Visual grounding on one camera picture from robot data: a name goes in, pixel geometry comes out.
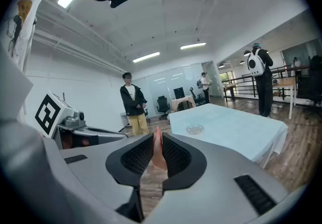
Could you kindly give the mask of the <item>tall black office chair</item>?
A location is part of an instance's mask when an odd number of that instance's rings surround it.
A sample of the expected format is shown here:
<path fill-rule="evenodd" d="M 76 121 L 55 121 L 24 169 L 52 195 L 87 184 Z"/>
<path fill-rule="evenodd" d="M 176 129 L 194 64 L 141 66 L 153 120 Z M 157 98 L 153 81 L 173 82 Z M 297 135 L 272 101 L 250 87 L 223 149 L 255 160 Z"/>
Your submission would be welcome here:
<path fill-rule="evenodd" d="M 322 57 L 314 56 L 309 63 L 308 76 L 298 82 L 297 98 L 313 102 L 322 107 Z"/>

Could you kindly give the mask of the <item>person's white printed shirt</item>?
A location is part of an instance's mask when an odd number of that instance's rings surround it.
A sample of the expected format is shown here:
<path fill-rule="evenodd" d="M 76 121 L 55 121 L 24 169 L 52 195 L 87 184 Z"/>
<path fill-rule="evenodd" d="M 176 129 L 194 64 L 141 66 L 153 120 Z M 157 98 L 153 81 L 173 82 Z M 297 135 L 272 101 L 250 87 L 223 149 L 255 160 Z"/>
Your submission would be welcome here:
<path fill-rule="evenodd" d="M 25 76 L 42 0 L 12 0 L 0 20 L 0 120 L 25 123 L 24 104 L 33 84 Z"/>

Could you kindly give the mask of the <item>light blue flowered tablecloth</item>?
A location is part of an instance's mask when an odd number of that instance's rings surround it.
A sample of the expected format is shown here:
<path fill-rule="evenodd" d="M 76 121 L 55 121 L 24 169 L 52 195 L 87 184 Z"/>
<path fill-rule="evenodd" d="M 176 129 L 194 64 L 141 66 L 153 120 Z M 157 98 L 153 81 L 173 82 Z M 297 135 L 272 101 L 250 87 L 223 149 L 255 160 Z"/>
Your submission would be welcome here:
<path fill-rule="evenodd" d="M 278 120 L 206 104 L 168 115 L 171 132 L 235 150 L 253 162 L 267 162 L 271 153 L 280 154 L 288 127 Z M 199 134 L 186 127 L 200 124 Z"/>

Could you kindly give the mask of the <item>wooden desk with white legs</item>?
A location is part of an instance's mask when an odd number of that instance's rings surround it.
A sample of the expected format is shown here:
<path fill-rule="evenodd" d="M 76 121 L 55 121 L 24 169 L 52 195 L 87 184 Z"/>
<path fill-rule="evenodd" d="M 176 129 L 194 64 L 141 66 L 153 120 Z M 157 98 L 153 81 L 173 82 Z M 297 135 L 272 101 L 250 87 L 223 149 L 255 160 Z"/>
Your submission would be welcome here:
<path fill-rule="evenodd" d="M 279 91 L 279 95 L 282 100 L 289 97 L 289 116 L 288 119 L 292 119 L 293 108 L 296 106 L 296 95 L 297 95 L 297 85 L 296 78 L 278 78 L 272 80 L 273 87 Z"/>

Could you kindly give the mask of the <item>desk with beige cover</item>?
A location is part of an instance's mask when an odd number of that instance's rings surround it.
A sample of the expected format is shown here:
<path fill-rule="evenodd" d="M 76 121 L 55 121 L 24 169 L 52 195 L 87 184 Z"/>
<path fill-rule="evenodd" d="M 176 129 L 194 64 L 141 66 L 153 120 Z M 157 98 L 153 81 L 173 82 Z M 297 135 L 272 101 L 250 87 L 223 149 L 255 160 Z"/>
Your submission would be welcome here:
<path fill-rule="evenodd" d="M 173 99 L 172 102 L 171 102 L 172 111 L 177 112 L 178 108 L 179 108 L 179 105 L 181 103 L 183 103 L 184 105 L 187 105 L 188 109 L 196 107 L 196 104 L 195 104 L 195 101 L 193 99 L 193 96 L 188 95 L 188 96 L 185 96 L 183 98 Z"/>

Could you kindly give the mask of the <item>clear glass plate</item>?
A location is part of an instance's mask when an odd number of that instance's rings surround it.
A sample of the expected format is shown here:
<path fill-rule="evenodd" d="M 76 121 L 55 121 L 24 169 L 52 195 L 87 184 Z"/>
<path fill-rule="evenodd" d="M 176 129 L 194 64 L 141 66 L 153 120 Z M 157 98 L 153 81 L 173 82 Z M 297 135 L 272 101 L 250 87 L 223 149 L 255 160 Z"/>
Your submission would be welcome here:
<path fill-rule="evenodd" d="M 203 131 L 203 129 L 204 129 L 203 125 L 200 125 L 200 124 L 189 125 L 186 127 L 186 131 L 189 134 L 199 134 Z"/>

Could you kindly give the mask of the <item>small red-orange item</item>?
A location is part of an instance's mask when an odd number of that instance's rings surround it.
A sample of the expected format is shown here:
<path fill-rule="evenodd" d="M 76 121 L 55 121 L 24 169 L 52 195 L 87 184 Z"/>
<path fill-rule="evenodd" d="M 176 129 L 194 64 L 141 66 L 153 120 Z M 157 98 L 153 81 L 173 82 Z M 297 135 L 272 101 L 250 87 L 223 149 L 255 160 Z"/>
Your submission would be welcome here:
<path fill-rule="evenodd" d="M 162 142 L 162 133 L 160 127 L 156 127 L 156 131 L 153 134 L 153 156 L 152 163 L 165 171 L 168 170 L 167 163 L 163 157 L 163 142 Z"/>

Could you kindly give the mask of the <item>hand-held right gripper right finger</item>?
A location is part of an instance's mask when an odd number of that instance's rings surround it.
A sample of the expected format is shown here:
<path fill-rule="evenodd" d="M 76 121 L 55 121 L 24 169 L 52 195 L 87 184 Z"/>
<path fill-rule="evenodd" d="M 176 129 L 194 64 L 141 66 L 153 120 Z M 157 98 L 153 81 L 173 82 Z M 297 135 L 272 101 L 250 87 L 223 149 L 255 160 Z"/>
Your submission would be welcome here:
<path fill-rule="evenodd" d="M 247 224 L 288 191 L 242 154 L 190 137 L 163 134 L 168 178 L 145 224 Z"/>

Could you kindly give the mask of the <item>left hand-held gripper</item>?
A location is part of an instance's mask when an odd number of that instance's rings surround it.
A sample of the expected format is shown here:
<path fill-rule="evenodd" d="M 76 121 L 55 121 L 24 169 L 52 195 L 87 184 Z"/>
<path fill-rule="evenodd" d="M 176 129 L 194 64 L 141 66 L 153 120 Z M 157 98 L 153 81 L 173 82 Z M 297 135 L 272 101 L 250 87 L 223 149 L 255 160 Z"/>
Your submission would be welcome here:
<path fill-rule="evenodd" d="M 51 91 L 42 100 L 35 114 L 35 121 L 41 133 L 53 139 L 61 150 L 128 138 L 124 133 L 87 127 L 84 113 L 74 109 Z"/>

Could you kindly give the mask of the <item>black metal railing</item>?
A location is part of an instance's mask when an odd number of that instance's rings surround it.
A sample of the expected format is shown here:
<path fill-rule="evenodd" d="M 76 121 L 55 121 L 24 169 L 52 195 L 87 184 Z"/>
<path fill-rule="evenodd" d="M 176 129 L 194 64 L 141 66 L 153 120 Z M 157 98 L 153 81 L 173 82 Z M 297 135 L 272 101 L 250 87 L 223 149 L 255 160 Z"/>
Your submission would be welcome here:
<path fill-rule="evenodd" d="M 301 66 L 300 69 L 302 70 L 303 77 L 308 76 L 308 65 Z M 296 68 L 290 65 L 272 68 L 272 79 L 296 77 L 295 70 Z M 235 98 L 258 98 L 256 80 L 250 74 L 243 74 L 241 77 L 234 79 L 228 78 L 227 80 L 222 81 L 222 89 L 223 96 L 227 101 L 234 101 Z M 281 98 L 279 91 L 274 87 L 273 96 Z"/>

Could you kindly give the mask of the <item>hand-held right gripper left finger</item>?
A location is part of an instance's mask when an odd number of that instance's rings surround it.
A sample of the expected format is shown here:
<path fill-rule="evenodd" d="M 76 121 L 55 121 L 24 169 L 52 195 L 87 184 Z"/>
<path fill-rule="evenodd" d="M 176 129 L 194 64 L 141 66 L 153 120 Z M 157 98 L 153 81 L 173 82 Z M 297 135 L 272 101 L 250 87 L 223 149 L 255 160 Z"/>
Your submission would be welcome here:
<path fill-rule="evenodd" d="M 82 187 L 98 201 L 86 199 L 81 223 L 141 223 L 144 213 L 140 178 L 153 155 L 152 135 L 60 150 Z"/>

